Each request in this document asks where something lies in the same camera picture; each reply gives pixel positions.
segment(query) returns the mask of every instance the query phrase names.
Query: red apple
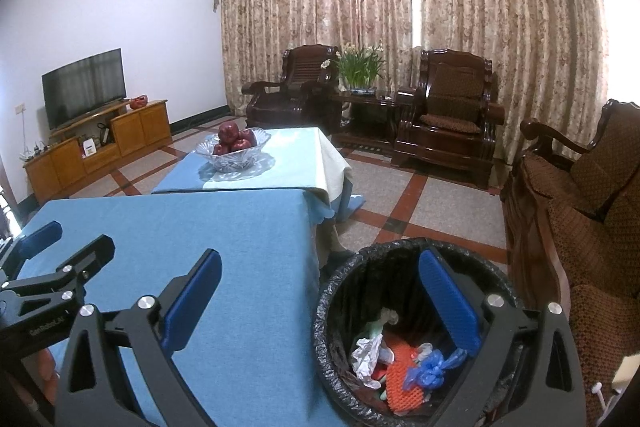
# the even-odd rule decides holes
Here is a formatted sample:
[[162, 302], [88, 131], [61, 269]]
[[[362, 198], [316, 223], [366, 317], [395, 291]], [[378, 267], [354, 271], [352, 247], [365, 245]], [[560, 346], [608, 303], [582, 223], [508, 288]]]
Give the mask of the red apple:
[[231, 146], [231, 152], [242, 151], [244, 149], [251, 148], [251, 142], [249, 140], [238, 140]]
[[258, 142], [255, 140], [254, 132], [251, 129], [240, 131], [239, 139], [247, 140], [247, 142], [251, 144], [251, 147], [258, 145]]
[[227, 154], [229, 152], [229, 147], [219, 143], [215, 147], [213, 147], [213, 154], [215, 156], [222, 156], [223, 154]]
[[234, 122], [225, 122], [220, 125], [218, 129], [218, 137], [220, 137], [220, 143], [231, 145], [238, 139], [239, 131], [238, 126]]

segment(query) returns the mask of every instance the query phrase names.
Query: tablecloth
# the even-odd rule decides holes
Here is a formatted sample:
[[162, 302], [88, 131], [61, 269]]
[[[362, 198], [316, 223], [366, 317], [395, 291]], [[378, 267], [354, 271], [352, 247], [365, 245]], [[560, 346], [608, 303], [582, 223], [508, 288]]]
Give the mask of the tablecloth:
[[271, 139], [257, 163], [243, 172], [215, 172], [194, 152], [182, 159], [152, 191], [200, 192], [247, 188], [306, 188], [335, 212], [337, 221], [364, 204], [352, 195], [351, 167], [317, 127], [269, 129]]
[[[124, 309], [158, 295], [214, 248], [222, 280], [186, 349], [174, 354], [196, 398], [218, 427], [342, 427], [314, 369], [319, 271], [308, 201], [296, 189], [50, 201], [24, 232], [57, 220], [62, 239], [27, 261], [20, 277], [52, 272], [105, 233], [115, 257], [86, 284], [85, 302]], [[58, 363], [64, 344], [51, 348]], [[123, 356], [143, 411], [164, 425], [130, 349]]]

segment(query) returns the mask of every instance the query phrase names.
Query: television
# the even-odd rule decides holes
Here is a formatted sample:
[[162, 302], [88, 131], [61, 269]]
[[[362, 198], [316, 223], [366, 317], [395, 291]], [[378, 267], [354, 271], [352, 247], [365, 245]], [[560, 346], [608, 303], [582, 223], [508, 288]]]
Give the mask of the television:
[[42, 75], [50, 130], [126, 97], [120, 49], [83, 58]]

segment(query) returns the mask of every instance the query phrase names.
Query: trash can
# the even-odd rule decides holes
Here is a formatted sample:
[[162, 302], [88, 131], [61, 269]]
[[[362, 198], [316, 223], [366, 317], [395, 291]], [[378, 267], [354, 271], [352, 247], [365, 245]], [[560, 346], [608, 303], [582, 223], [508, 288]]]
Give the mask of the trash can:
[[[467, 360], [447, 372], [444, 384], [431, 392], [430, 400], [404, 416], [395, 415], [380, 398], [380, 392], [365, 387], [351, 370], [350, 353], [358, 340], [356, 336], [367, 323], [380, 317], [382, 309], [397, 312], [399, 320], [389, 328], [412, 346], [428, 342], [445, 354], [455, 350], [418, 275], [420, 254], [429, 247], [435, 247], [452, 270], [470, 276], [485, 295], [498, 294], [512, 307], [522, 308], [507, 277], [494, 264], [450, 243], [406, 239], [363, 248], [350, 257], [321, 291], [313, 343], [318, 375], [329, 395], [365, 425], [429, 424], [471, 363]], [[493, 410], [505, 398], [521, 351], [520, 345], [511, 347], [484, 407], [486, 411]]]

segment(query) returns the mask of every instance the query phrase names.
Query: tv stand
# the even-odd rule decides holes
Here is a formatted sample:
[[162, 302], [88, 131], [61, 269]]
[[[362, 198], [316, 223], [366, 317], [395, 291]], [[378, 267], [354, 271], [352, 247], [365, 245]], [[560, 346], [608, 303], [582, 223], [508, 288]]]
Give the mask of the tv stand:
[[[75, 194], [113, 169], [172, 143], [166, 102], [157, 100], [128, 111], [126, 105], [129, 102], [110, 104], [96, 114], [53, 131], [51, 137], [61, 137], [62, 141], [23, 165], [38, 203]], [[68, 134], [73, 134], [79, 125], [111, 112], [118, 114], [109, 123], [114, 143], [104, 145], [95, 154], [83, 158], [78, 136], [69, 137]]]

